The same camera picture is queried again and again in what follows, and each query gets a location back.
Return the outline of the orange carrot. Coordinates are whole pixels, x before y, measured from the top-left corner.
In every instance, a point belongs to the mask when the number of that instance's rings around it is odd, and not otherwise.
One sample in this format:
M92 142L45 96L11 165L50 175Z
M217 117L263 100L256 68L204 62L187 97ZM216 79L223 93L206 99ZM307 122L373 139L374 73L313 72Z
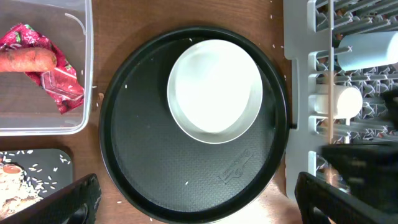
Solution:
M47 72L57 66L56 55L43 48L1 52L1 72Z

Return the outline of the wooden chopstick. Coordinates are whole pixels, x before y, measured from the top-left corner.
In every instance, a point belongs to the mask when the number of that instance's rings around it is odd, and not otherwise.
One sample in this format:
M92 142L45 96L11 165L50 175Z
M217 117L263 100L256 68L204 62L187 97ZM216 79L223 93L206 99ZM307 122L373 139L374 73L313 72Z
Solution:
M328 143L333 144L334 137L334 0L328 0Z

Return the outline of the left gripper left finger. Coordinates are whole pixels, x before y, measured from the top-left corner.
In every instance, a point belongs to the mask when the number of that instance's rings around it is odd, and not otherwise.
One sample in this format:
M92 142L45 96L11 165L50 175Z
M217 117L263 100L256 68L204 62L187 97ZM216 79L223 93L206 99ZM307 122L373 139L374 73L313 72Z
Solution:
M101 201L96 174L88 174L1 221L1 224L94 224Z

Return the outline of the light grey plate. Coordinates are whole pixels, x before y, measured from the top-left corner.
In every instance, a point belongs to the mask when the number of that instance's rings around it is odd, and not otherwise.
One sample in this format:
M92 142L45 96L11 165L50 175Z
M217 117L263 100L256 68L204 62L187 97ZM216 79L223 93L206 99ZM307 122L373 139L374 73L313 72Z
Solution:
M204 40L174 63L167 102L174 121L191 138L223 144L243 135L255 122L263 98L254 59L240 46Z

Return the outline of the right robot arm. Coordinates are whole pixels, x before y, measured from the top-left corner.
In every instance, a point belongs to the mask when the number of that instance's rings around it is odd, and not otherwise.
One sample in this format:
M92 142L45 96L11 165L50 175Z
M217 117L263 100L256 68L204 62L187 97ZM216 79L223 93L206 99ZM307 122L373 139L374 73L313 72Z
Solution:
M396 140L329 144L321 152L349 185L351 195L382 212L397 214Z

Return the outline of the blue cup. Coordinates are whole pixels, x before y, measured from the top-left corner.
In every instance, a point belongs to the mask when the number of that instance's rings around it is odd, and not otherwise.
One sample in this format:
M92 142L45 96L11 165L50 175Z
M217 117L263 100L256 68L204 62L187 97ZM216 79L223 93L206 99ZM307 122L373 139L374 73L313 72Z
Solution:
M344 71L397 63L397 31L347 35L339 44L343 47L351 47L351 52L337 55Z

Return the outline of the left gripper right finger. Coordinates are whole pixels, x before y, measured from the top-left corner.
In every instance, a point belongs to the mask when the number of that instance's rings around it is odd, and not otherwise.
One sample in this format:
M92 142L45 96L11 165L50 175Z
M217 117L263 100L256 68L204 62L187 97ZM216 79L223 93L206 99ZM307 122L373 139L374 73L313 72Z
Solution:
M397 223L397 215L377 210L307 172L298 175L295 198L304 224Z

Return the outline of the white cup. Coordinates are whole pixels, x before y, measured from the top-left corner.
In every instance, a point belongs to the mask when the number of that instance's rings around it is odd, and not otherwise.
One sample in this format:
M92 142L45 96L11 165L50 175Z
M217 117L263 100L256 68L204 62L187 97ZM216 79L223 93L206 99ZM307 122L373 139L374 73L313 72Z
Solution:
M334 119L351 119L363 107L361 92L352 86L333 86L333 101L328 101L328 85L317 85L316 93L312 95L314 110L318 114L328 114L329 105L333 105Z

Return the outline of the red snack wrapper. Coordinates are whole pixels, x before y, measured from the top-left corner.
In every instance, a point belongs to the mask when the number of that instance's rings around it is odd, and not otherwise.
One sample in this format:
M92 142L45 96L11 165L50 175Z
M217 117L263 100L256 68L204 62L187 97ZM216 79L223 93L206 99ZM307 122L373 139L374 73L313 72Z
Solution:
M1 38L1 52L26 48L43 48L56 55L57 66L53 70L22 73L51 96L60 114L81 106L85 90L77 80L76 70L49 38L23 23L15 25Z

